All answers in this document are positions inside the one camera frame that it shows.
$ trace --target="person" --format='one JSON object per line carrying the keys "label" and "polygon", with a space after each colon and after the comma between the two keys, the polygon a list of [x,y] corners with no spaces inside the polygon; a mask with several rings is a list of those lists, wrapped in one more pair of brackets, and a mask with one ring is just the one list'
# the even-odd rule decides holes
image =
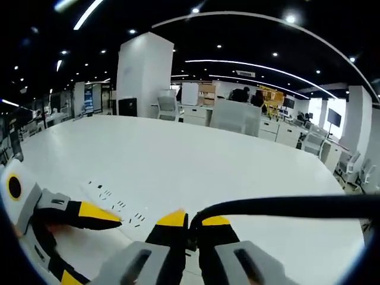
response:
{"label": "person", "polygon": [[268,111],[266,105],[264,104],[264,96],[262,95],[261,90],[257,90],[256,95],[252,96],[251,104],[256,106],[256,107],[260,107],[261,113],[263,113],[263,114],[265,114]]}
{"label": "person", "polygon": [[246,103],[248,102],[248,98],[249,98],[249,88],[244,87],[244,89],[237,88],[237,89],[232,90],[228,100]]}

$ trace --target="yellow circle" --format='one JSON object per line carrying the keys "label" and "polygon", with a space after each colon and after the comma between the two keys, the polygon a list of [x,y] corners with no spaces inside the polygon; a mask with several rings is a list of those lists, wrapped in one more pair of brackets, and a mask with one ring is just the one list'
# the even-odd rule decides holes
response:
{"label": "yellow circle", "polygon": [[[13,190],[13,189],[10,189],[10,181],[11,181],[12,178],[16,178],[18,184],[20,185],[20,191],[19,191],[20,194],[18,194],[18,196],[16,196],[16,197],[15,197],[15,195],[14,195],[14,193],[13,193],[14,190]],[[12,174],[9,175],[9,177],[8,177],[8,181],[7,181],[7,189],[8,189],[8,193],[9,193],[10,197],[12,198],[12,200],[14,200],[14,201],[18,201],[18,200],[21,198],[21,194],[22,194],[23,192],[22,192],[22,188],[21,188],[20,180],[19,180],[19,178],[17,177],[16,174],[12,173]]]}

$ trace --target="white pillar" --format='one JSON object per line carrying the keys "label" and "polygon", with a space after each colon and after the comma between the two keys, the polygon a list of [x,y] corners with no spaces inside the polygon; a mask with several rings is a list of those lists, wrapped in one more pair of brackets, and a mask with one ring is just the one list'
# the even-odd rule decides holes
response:
{"label": "white pillar", "polygon": [[320,128],[323,128],[326,121],[327,103],[328,103],[328,100],[322,100],[321,115],[319,117],[319,124],[318,124]]}
{"label": "white pillar", "polygon": [[371,133],[372,99],[363,86],[350,86],[349,91],[347,123],[340,143],[346,146],[352,154],[356,151],[360,152],[354,168],[354,173],[357,173],[364,161]]}
{"label": "white pillar", "polygon": [[137,98],[137,115],[154,118],[152,103],[160,90],[170,88],[174,44],[145,33],[120,47],[116,83],[116,110],[120,99]]}
{"label": "white pillar", "polygon": [[74,116],[77,117],[82,112],[84,105],[84,82],[77,82],[74,86]]}

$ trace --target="white tabletop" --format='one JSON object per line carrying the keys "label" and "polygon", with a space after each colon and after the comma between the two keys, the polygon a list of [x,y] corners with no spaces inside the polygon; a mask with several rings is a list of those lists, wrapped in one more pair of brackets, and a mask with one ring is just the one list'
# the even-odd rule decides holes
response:
{"label": "white tabletop", "polygon": [[[103,180],[133,207],[145,209],[152,223],[181,207],[192,218],[205,207],[235,199],[344,194],[309,153],[157,119],[95,115],[64,122],[31,137],[23,151],[41,187],[82,200],[80,185]],[[277,258],[286,275],[302,285],[339,281],[363,247],[357,220],[229,219],[240,240],[251,240]],[[70,229],[57,240],[62,257],[88,278],[131,242],[117,229]]]}

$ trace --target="gray gripper part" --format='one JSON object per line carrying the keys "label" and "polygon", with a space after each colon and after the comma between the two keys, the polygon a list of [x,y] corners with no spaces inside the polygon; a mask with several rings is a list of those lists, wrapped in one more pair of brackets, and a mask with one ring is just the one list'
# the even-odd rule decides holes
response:
{"label": "gray gripper part", "polygon": [[[159,279],[159,274],[163,268],[169,249],[169,247],[162,245],[133,242],[107,260],[102,265],[99,275],[89,284],[155,285]],[[141,263],[142,259],[146,260],[146,262],[142,266],[140,273],[136,274],[135,272],[136,270],[138,271],[139,263]]]}
{"label": "gray gripper part", "polygon": [[260,285],[297,285],[285,275],[282,263],[252,242],[218,245],[215,249],[230,285],[251,284],[238,256],[242,256],[249,264]]}
{"label": "gray gripper part", "polygon": [[42,190],[40,201],[38,201],[37,208],[55,208],[61,211],[65,211],[67,204],[70,201],[70,197],[61,193],[53,194],[49,190]]}

